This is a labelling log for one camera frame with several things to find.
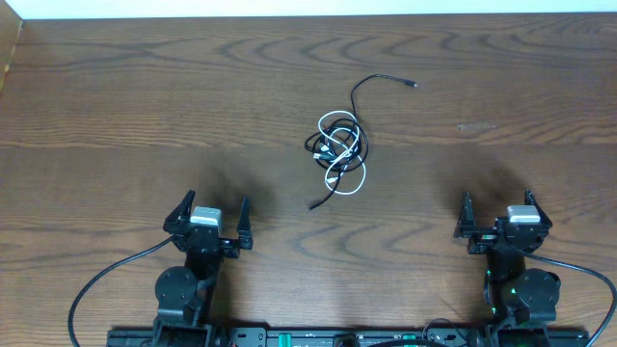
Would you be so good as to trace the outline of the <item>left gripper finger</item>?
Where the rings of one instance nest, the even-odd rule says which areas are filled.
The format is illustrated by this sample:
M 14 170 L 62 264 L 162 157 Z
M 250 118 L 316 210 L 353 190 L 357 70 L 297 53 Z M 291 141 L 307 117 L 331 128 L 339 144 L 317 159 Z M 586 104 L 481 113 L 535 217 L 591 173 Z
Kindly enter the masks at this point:
M 247 198 L 242 200 L 237 233 L 239 248 L 242 250 L 251 250 L 254 245 L 254 238 L 250 222 L 250 202 Z
M 189 190 L 178 206 L 165 219 L 163 229 L 170 235 L 182 235 L 189 229 L 195 194 L 194 190 Z

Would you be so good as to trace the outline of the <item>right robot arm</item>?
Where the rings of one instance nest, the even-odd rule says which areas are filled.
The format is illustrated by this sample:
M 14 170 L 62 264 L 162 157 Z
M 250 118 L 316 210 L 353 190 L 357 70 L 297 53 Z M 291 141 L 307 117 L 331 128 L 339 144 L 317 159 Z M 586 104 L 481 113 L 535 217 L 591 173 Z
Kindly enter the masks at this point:
M 561 281 L 554 273 L 528 268 L 525 258 L 542 246 L 551 227 L 530 191 L 524 192 L 524 203 L 508 206 L 505 216 L 482 227 L 465 192 L 454 236 L 468 240 L 469 254 L 486 257 L 484 298 L 493 312 L 491 323 L 469 335 L 470 346 L 550 344 L 547 324 L 556 319 Z

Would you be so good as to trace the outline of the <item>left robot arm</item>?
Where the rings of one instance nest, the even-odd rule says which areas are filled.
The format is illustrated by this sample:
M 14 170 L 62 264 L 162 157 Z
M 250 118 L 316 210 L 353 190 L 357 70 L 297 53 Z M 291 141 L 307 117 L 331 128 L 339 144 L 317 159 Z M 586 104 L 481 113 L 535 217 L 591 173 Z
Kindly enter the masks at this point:
M 250 202 L 243 199 L 238 236 L 221 235 L 223 212 L 213 207 L 193 207 L 190 190 L 165 219 L 163 229 L 186 255 L 184 264 L 170 267 L 157 279 L 158 300 L 154 320 L 154 346 L 226 346 L 228 334 L 206 322 L 223 261 L 237 258 L 254 245 Z

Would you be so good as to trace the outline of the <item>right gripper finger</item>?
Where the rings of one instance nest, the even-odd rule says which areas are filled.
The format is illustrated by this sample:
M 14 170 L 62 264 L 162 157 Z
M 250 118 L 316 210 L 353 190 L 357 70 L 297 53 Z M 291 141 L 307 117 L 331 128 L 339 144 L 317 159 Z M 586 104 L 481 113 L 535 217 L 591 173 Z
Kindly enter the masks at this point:
M 471 196 L 469 192 L 465 192 L 453 236 L 455 238 L 470 238 L 477 233 L 477 230 L 478 226 L 474 218 Z
M 541 226 L 542 228 L 551 229 L 552 220 L 548 217 L 545 211 L 541 208 L 538 201 L 534 197 L 533 193 L 527 189 L 523 194 L 524 205 L 529 209 L 535 208 L 535 212 L 529 212 L 526 217 L 523 218 L 523 223 L 526 226 Z

